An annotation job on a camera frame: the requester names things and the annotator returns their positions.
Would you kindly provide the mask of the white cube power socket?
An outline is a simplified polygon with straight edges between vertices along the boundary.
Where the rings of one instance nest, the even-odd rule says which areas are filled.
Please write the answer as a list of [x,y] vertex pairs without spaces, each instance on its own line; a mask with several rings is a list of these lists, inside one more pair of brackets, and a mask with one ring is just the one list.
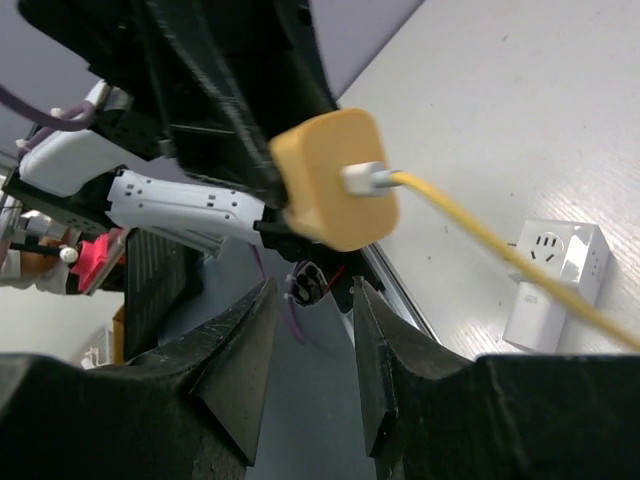
[[529,219],[515,250],[554,279],[595,304],[610,248],[596,224]]

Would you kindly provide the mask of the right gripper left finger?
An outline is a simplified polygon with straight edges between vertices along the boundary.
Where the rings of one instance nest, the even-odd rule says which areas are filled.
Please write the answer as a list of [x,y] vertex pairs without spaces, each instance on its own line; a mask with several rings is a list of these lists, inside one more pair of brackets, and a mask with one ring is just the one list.
[[277,300],[276,281],[263,280],[211,320],[129,361],[191,374],[188,397],[247,466],[257,456]]

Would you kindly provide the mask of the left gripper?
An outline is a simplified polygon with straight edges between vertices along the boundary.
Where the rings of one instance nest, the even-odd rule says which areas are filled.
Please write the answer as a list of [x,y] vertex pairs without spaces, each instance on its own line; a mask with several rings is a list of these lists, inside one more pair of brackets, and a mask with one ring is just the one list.
[[21,1],[35,29],[125,91],[189,176],[281,208],[277,135],[336,109],[306,1]]

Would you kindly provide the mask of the white plug adapter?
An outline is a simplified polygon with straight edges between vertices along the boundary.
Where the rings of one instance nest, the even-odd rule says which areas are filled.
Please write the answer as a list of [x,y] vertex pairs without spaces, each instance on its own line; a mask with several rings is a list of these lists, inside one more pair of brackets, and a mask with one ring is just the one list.
[[557,351],[567,309],[530,282],[520,282],[502,340],[523,351]]

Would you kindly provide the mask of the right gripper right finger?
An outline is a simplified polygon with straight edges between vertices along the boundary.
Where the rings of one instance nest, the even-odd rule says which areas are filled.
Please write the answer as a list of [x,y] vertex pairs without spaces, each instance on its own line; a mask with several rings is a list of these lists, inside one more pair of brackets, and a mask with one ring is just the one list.
[[465,359],[412,326],[362,278],[355,281],[353,314],[365,448],[379,458],[408,416],[401,390],[416,393],[422,383],[459,371]]

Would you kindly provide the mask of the orange USB charger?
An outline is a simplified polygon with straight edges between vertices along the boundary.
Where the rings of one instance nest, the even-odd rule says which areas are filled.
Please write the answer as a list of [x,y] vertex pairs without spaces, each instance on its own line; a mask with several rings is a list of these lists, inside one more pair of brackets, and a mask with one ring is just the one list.
[[340,252],[375,243],[396,227],[399,207],[374,118],[358,108],[316,116],[274,137],[287,225]]

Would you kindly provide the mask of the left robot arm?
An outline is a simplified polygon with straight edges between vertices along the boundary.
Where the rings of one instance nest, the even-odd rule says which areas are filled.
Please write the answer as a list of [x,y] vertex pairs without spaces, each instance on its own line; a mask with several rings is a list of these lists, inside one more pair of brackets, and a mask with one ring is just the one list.
[[23,19],[99,81],[69,111],[21,110],[1,248],[29,206],[88,234],[140,229],[211,252],[222,236],[290,262],[336,252],[284,220],[268,144],[336,109],[307,1],[20,1]]

